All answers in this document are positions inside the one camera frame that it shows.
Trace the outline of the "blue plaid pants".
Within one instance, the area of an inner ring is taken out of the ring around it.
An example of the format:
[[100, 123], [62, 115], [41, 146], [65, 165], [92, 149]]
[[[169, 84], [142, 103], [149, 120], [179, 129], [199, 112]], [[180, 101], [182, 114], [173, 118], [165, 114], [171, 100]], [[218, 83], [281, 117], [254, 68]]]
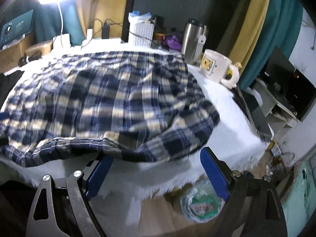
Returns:
[[23, 167], [89, 152], [172, 161], [220, 122], [181, 55], [142, 51], [56, 58], [15, 86], [5, 112], [1, 153]]

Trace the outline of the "white plastic bag bin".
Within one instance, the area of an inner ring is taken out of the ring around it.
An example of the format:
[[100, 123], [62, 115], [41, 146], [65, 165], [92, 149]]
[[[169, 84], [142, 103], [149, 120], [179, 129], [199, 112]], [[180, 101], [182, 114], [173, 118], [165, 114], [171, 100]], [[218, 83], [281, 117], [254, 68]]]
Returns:
[[186, 219], [202, 224], [216, 218], [225, 201], [220, 198], [209, 180], [201, 180], [179, 198], [181, 211]]

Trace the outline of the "black folded garment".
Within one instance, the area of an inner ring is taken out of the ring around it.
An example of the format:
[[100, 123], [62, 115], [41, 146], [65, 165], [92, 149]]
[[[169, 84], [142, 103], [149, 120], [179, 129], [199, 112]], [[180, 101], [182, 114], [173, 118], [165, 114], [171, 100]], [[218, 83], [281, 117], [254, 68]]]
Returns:
[[9, 92], [22, 77], [23, 71], [17, 70], [9, 75], [1, 73], [0, 75], [0, 107], [3, 106]]

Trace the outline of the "cardboard box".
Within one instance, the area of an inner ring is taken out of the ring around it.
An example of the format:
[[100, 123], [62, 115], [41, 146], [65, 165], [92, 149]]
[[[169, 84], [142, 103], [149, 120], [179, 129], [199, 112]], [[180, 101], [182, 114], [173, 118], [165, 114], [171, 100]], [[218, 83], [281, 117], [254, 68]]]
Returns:
[[35, 44], [33, 33], [26, 35], [20, 40], [13, 41], [7, 48], [0, 52], [0, 71], [5, 73], [17, 67], [18, 61], [24, 56], [25, 50]]

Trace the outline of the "white power strip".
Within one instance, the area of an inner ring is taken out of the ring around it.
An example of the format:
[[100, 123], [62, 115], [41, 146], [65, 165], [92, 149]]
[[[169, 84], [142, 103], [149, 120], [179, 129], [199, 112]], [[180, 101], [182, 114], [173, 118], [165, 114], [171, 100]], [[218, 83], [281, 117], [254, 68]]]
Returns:
[[85, 47], [87, 45], [118, 45], [122, 43], [121, 38], [109, 38], [109, 39], [89, 39], [83, 40], [81, 46]]

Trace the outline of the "white charger plug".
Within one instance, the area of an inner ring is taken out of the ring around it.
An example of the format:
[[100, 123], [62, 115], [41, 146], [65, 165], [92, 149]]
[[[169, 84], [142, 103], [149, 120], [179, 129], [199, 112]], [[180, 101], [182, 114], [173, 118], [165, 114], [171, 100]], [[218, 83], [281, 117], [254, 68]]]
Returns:
[[92, 38], [93, 38], [93, 29], [89, 28], [89, 29], [87, 29], [87, 32], [86, 32], [86, 39], [90, 40]]

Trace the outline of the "stainless steel tumbler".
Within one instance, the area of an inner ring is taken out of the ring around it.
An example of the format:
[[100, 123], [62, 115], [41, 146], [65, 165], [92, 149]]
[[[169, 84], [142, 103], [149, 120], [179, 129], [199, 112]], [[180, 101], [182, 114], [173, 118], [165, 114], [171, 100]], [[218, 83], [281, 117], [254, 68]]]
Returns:
[[202, 54], [208, 36], [208, 28], [195, 19], [189, 19], [185, 25], [181, 53], [185, 62], [194, 65]]

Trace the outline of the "purple cloth item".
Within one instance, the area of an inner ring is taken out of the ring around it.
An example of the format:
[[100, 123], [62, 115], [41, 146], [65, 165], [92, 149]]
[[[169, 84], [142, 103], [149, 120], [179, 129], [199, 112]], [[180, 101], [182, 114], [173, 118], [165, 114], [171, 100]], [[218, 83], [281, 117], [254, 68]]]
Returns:
[[177, 35], [166, 35], [162, 46], [166, 49], [181, 51], [182, 49], [182, 42], [179, 40]]

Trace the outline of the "black power adapter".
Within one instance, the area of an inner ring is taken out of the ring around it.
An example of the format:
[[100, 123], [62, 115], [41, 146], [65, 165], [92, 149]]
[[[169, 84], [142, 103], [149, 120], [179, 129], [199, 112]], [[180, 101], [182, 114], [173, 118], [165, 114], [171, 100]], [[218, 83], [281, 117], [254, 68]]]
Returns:
[[110, 25], [104, 23], [101, 30], [101, 38], [102, 39], [109, 39], [110, 36]]

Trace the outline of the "tablet with lit screen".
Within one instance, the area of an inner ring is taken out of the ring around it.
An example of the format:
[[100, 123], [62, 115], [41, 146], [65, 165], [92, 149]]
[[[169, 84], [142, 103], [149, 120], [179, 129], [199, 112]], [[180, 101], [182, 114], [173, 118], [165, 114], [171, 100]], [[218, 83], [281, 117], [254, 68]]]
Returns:
[[1, 31], [1, 47], [32, 31], [33, 13], [34, 10], [27, 11], [3, 26]]

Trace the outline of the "teal curtain right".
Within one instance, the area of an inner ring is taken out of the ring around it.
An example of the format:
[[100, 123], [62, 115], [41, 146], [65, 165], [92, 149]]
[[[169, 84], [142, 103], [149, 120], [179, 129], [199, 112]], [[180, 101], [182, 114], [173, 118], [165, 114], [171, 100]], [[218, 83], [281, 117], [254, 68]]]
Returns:
[[303, 17], [299, 0], [270, 0], [254, 51], [239, 79], [242, 90], [254, 82], [275, 47], [289, 58], [297, 42]]

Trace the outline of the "teal curtain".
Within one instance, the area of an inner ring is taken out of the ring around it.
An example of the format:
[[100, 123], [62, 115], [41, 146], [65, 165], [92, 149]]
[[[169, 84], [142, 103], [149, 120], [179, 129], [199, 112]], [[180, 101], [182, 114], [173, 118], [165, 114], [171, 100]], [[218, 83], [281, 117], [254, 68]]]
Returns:
[[239, 79], [242, 90], [254, 82], [275, 47], [289, 58], [297, 42], [303, 17], [299, 0], [270, 0], [254, 51]]
[[[64, 19], [63, 34], [70, 35], [72, 45], [80, 45], [85, 36], [79, 22], [75, 1], [68, 0], [62, 2], [60, 6]], [[38, 42], [52, 40], [60, 35], [61, 21], [57, 5], [41, 5], [35, 0], [16, 0], [13, 4], [14, 16], [19, 16], [29, 10], [34, 10], [33, 29]]]

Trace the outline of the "white perforated basket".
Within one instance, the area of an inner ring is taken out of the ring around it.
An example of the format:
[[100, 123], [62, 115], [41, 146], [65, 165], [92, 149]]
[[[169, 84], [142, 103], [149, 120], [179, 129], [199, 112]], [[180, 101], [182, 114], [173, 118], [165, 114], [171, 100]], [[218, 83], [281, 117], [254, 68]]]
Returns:
[[130, 24], [128, 44], [150, 47], [155, 25], [150, 22]]

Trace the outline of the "yellow curtain right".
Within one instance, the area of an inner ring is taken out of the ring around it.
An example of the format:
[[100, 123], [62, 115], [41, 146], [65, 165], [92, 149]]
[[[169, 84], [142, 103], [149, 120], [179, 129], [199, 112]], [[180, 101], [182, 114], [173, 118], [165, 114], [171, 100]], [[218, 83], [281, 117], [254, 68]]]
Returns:
[[239, 0], [237, 8], [216, 51], [233, 63], [241, 63], [242, 73], [252, 55], [263, 28], [269, 0]]

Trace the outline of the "yellow curtain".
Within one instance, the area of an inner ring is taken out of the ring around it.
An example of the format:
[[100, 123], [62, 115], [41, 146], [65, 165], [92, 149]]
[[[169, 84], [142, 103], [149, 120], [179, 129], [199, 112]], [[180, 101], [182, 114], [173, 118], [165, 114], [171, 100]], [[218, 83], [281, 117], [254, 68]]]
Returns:
[[241, 63], [242, 73], [252, 55], [263, 28], [269, 0], [239, 0], [237, 8], [216, 51], [233, 63]]
[[79, 22], [84, 35], [88, 27], [92, 27], [97, 38], [101, 36], [100, 23], [116, 23], [124, 20], [126, 0], [75, 0]]

